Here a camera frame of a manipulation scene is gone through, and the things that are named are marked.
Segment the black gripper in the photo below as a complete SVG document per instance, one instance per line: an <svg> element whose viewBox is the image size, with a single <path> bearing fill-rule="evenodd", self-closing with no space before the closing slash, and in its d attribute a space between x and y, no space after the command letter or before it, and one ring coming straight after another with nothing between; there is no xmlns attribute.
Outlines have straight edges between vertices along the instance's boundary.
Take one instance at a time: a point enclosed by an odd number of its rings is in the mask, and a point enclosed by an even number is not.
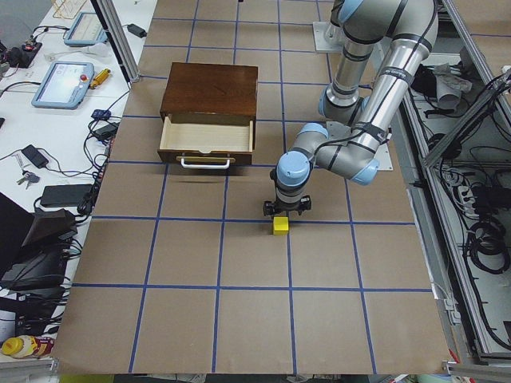
<svg viewBox="0 0 511 383"><path fill-rule="evenodd" d="M263 203L263 215L275 216L282 212L296 211L298 215L302 215L304 211L311 210L311 197L309 195L302 196L299 201L293 203L286 203L280 199L274 202L265 201Z"/></svg>

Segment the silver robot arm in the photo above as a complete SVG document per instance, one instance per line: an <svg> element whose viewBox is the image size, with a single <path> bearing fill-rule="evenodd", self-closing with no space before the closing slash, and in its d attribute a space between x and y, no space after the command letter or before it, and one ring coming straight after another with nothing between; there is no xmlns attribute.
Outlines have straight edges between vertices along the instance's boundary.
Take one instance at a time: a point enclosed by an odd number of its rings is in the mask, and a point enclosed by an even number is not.
<svg viewBox="0 0 511 383"><path fill-rule="evenodd" d="M390 122L438 35L435 1L337 1L331 24L343 32L343 49L319 114L349 129L336 136L326 126L305 124L270 177L275 200L265 216L311 209L304 189L315 166L361 185L379 169L375 157L387 142Z"/></svg>

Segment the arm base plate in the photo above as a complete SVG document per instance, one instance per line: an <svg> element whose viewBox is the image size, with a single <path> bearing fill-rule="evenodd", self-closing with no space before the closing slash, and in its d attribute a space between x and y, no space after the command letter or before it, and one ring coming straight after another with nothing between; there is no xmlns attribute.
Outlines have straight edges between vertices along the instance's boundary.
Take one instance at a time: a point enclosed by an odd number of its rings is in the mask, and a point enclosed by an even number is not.
<svg viewBox="0 0 511 383"><path fill-rule="evenodd" d="M351 129L336 121L327 121L326 130L331 140L338 140L351 136ZM391 172L394 170L388 144L380 145L374 158L379 161L380 171Z"/></svg>
<svg viewBox="0 0 511 383"><path fill-rule="evenodd" d="M315 51L318 53L340 53L343 50L343 30L331 22L313 22Z"/></svg>

